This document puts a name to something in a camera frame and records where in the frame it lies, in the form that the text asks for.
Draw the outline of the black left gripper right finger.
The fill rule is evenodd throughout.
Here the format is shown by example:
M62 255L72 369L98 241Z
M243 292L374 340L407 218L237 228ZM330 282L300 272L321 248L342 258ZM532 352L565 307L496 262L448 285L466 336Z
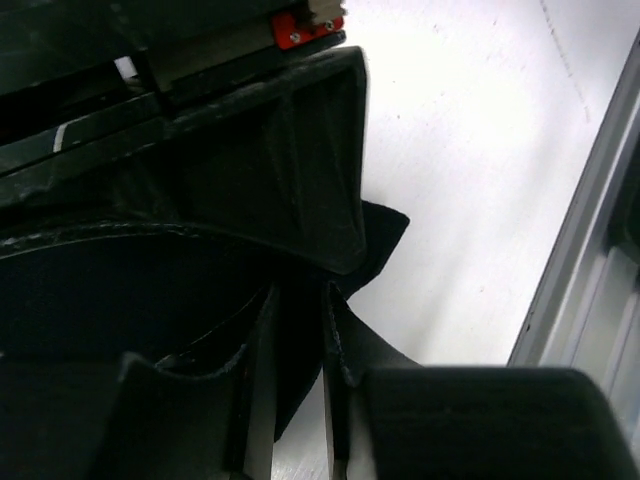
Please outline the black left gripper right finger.
M323 381L329 477L376 479L371 374L418 368L367 326L330 283L321 293Z

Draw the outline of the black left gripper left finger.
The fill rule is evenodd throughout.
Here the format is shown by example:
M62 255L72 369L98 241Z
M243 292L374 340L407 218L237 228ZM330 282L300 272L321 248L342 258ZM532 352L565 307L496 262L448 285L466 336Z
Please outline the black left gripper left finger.
M280 292L260 289L237 313L156 364L181 381L183 479L268 479L276 424Z

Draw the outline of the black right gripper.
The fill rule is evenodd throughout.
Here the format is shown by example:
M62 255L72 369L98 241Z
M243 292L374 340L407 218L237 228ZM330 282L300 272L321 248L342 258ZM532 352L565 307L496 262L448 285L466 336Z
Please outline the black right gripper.
M340 1L5 1L1 203L45 192L69 154L127 137L234 73L339 44Z

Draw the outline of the black sock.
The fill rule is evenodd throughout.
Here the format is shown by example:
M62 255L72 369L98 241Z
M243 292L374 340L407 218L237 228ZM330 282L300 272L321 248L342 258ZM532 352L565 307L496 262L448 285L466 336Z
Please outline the black sock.
M157 361L176 354L235 314L263 285L285 286L278 331L282 434L320 370L316 288L352 296L380 274L408 217L363 203L367 255L337 275L237 240L163 234L91 240L1 262L1 349L10 355Z

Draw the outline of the aluminium frame rail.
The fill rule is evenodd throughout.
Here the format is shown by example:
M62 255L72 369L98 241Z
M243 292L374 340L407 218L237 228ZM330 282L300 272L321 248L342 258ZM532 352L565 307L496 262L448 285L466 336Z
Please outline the aluminium frame rail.
M632 44L511 366L570 366L610 398L637 386L639 262L612 222L639 147L639 44Z

